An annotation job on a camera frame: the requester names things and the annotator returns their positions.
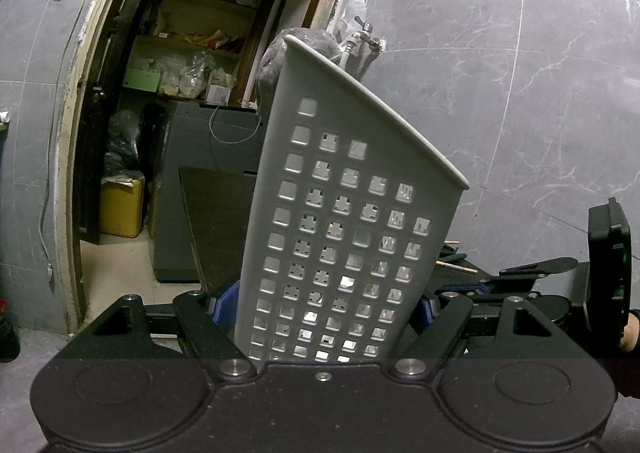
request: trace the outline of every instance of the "metal screw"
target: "metal screw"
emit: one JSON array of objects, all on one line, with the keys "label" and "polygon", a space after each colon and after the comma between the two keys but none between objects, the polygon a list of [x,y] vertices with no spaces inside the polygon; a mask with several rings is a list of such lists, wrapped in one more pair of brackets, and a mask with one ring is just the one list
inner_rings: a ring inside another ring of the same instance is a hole
[{"label": "metal screw", "polygon": [[251,364],[244,359],[227,359],[220,363],[220,372],[231,377],[238,377],[249,373]]},{"label": "metal screw", "polygon": [[316,375],[314,375],[314,377],[321,383],[330,380],[332,376],[333,375],[331,375],[331,373],[329,372],[316,372]]},{"label": "metal screw", "polygon": [[420,359],[398,359],[396,361],[396,370],[402,375],[420,375],[426,372],[427,365]]}]

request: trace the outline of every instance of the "gray wall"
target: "gray wall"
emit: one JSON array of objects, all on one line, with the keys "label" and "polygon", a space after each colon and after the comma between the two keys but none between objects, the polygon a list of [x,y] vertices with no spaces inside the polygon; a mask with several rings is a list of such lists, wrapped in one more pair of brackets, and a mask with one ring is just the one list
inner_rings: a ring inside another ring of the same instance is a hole
[{"label": "gray wall", "polygon": [[450,237],[478,265],[588,259],[610,195],[638,241],[640,0],[369,0],[367,20],[387,51],[350,71],[472,182]]},{"label": "gray wall", "polygon": [[[66,332],[58,278],[50,281],[38,237],[46,183],[47,132],[60,55],[82,0],[0,0],[0,111],[11,112],[0,133],[0,297],[14,323]],[[91,0],[86,0],[86,13]],[[63,65],[58,99],[79,27]],[[52,215],[46,240],[53,255]]]}]

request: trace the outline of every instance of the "white box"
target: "white box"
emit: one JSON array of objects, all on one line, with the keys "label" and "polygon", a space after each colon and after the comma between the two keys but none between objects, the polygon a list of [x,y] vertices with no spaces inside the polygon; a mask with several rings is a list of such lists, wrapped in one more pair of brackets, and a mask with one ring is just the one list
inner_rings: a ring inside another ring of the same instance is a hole
[{"label": "white box", "polygon": [[226,106],[229,101],[230,94],[230,88],[227,88],[226,86],[219,86],[217,84],[210,84],[204,102],[215,106]]}]

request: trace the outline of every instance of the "gray marble wall tile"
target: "gray marble wall tile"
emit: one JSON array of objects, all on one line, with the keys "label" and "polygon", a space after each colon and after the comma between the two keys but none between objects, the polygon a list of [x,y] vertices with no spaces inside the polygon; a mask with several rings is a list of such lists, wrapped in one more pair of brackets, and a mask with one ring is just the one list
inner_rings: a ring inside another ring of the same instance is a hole
[{"label": "gray marble wall tile", "polygon": [[516,48],[522,0],[369,0],[387,49]]},{"label": "gray marble wall tile", "polygon": [[586,230],[615,195],[640,234],[640,72],[520,51],[492,191]]},{"label": "gray marble wall tile", "polygon": [[484,182],[507,103],[515,51],[434,49],[382,54],[362,83]]},{"label": "gray marble wall tile", "polygon": [[[15,184],[15,246],[17,265],[32,271],[47,270],[47,260],[40,243],[38,223],[40,208],[44,200],[44,187],[30,184]],[[44,224],[44,238],[53,253],[52,215],[50,203]]]},{"label": "gray marble wall tile", "polygon": [[45,9],[42,25],[33,45],[26,81],[32,83],[55,83],[68,36],[71,35],[66,50],[60,83],[64,84],[69,62],[76,53],[78,34],[82,28],[82,18],[89,8],[91,0],[84,0],[81,17],[73,32],[71,28],[78,15],[82,0],[49,0]]},{"label": "gray marble wall tile", "polygon": [[51,121],[53,84],[25,83],[20,116],[11,123],[17,131],[15,181],[44,186],[47,165],[47,134]]},{"label": "gray marble wall tile", "polygon": [[524,0],[520,48],[640,68],[640,0]]},{"label": "gray marble wall tile", "polygon": [[10,112],[13,124],[0,131],[0,178],[14,179],[15,127],[20,111],[22,83],[18,81],[0,81],[0,112]]},{"label": "gray marble wall tile", "polygon": [[585,232],[488,190],[462,241],[469,260],[492,274],[558,256],[589,259]]},{"label": "gray marble wall tile", "polygon": [[49,0],[0,0],[0,80],[22,81]]}]

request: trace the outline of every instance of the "white cable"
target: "white cable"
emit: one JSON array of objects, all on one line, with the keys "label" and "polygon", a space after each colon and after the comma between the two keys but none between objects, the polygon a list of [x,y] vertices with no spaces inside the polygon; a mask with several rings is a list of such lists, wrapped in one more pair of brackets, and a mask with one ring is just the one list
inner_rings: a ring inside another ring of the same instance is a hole
[{"label": "white cable", "polygon": [[47,175],[45,179],[44,186],[44,200],[42,201],[42,209],[40,210],[40,221],[38,223],[38,235],[40,237],[40,245],[42,246],[42,250],[44,251],[45,256],[47,257],[47,272],[49,274],[49,279],[53,278],[53,265],[51,263],[51,256],[49,255],[49,249],[47,248],[47,244],[44,241],[43,236],[43,227],[44,227],[44,215],[47,210],[47,203],[49,202],[49,191],[50,191],[50,160],[51,160],[51,140],[53,139],[53,129],[55,126],[56,119],[56,97],[58,96],[58,84],[60,81],[60,74],[62,73],[62,65],[64,63],[66,50],[69,48],[69,43],[71,43],[71,39],[74,36],[74,30],[76,29],[76,25],[78,24],[78,20],[80,19],[80,15],[82,14],[82,8],[84,7],[84,0],[80,3],[80,8],[78,9],[78,14],[76,15],[76,20],[71,27],[71,32],[69,33],[69,37],[66,39],[65,47],[62,50],[62,54],[60,55],[60,65],[58,65],[58,74],[56,75],[56,85],[53,89],[53,101],[52,101],[52,109],[51,109],[51,124],[49,125],[49,137],[47,139]]},{"label": "white cable", "polygon": [[252,138],[252,136],[254,136],[256,133],[258,133],[258,128],[260,128],[260,123],[262,121],[262,116],[261,115],[258,116],[258,124],[255,126],[254,133],[249,135],[247,138],[244,138],[242,140],[236,140],[234,142],[231,142],[231,141],[228,141],[228,140],[220,140],[218,137],[216,137],[216,134],[213,133],[213,126],[212,126],[213,119],[216,116],[216,114],[218,113],[219,109],[220,109],[220,106],[217,106],[216,109],[213,110],[213,113],[211,114],[211,116],[209,117],[209,131],[211,132],[213,138],[216,141],[221,142],[222,144],[240,144],[241,142],[248,141],[250,138]]}]

